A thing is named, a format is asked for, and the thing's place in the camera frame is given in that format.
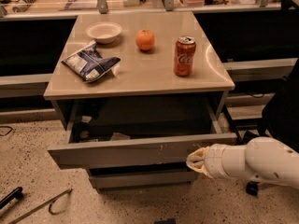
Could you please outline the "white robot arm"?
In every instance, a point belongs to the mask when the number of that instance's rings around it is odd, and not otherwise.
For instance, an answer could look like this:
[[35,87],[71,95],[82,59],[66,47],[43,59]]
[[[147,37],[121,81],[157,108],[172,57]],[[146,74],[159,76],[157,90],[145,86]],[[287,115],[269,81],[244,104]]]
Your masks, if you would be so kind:
[[241,146],[201,147],[187,157],[186,164],[210,178],[239,178],[299,189],[299,153],[270,137],[253,138]]

